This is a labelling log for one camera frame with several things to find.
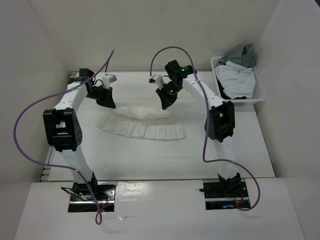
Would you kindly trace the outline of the white pleated skirt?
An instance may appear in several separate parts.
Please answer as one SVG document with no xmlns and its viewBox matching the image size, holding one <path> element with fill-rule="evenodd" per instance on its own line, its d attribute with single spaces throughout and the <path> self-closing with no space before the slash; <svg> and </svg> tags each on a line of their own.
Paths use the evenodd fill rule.
<svg viewBox="0 0 320 240">
<path fill-rule="evenodd" d="M 119 104 L 109 108 L 95 125 L 112 135 L 150 141 L 179 141 L 187 138 L 178 115 L 138 105 Z"/>
</svg>

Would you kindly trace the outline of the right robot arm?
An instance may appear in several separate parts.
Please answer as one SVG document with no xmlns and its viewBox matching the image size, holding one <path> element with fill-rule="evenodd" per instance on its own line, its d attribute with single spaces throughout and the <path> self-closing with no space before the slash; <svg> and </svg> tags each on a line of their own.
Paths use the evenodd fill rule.
<svg viewBox="0 0 320 240">
<path fill-rule="evenodd" d="M 231 196 L 241 184 L 241 175 L 235 165 L 232 137 L 235 129 L 235 106 L 231 101 L 218 97 L 200 78 L 192 65 L 180 66 L 177 60 L 164 67 L 170 81 L 165 83 L 160 77 L 156 93 L 163 110 L 171 107 L 178 99 L 182 89 L 189 92 L 206 110 L 204 124 L 205 139 L 203 161 L 222 162 L 218 173 L 217 188 L 210 187 L 204 192 L 217 192 L 225 197 Z"/>
</svg>

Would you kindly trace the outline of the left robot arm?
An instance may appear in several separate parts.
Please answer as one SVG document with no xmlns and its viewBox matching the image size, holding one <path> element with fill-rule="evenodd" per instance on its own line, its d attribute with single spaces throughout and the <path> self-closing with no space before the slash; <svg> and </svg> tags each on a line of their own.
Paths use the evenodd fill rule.
<svg viewBox="0 0 320 240">
<path fill-rule="evenodd" d="M 94 72 L 81 68 L 78 73 L 72 72 L 67 82 L 67 93 L 59 103 L 43 112 L 43 121 L 48 144 L 55 148 L 72 168 L 73 189 L 88 200 L 98 197 L 102 189 L 98 185 L 94 172 L 88 166 L 81 149 L 83 132 L 77 118 L 77 111 L 85 98 L 93 99 L 102 107 L 116 108 L 113 100 L 111 83 L 117 77 L 105 73 L 96 80 Z"/>
</svg>

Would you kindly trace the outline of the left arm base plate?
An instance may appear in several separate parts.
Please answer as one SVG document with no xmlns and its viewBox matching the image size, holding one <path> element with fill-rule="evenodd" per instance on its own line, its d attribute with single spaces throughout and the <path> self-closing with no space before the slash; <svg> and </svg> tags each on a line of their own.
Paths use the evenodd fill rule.
<svg viewBox="0 0 320 240">
<path fill-rule="evenodd" d="M 72 187 L 62 187 L 70 195 L 69 213 L 93 213 L 98 208 L 93 199 L 93 195 L 85 184 L 73 183 Z M 115 209 L 116 183 L 108 181 L 98 181 L 92 189 L 97 203 L 102 212 L 113 212 Z"/>
</svg>

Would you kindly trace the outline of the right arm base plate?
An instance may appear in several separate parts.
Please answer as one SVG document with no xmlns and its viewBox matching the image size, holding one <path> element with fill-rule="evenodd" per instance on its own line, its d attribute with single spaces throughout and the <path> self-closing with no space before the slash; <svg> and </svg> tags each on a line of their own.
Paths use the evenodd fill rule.
<svg viewBox="0 0 320 240">
<path fill-rule="evenodd" d="M 204 194 L 206 210 L 249 209 L 251 207 L 247 185 L 244 181 L 235 189 L 223 192 L 218 181 L 205 181 L 199 189 Z"/>
</svg>

